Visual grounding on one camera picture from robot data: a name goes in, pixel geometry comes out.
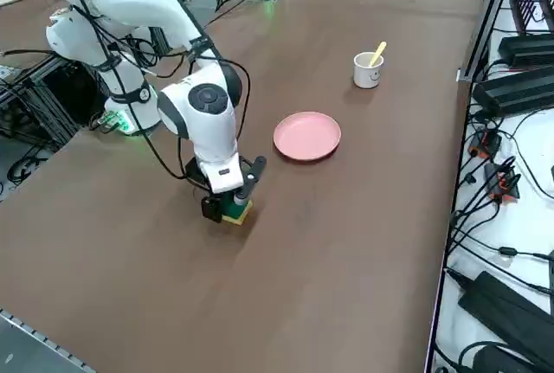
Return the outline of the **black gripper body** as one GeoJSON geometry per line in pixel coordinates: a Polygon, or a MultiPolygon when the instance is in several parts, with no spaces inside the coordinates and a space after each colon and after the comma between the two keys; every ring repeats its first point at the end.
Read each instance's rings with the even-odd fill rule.
{"type": "Polygon", "coordinates": [[[207,164],[192,158],[185,165],[187,177],[212,195],[231,193],[249,198],[254,190],[254,164],[243,156],[233,156],[221,164],[207,164]]]}

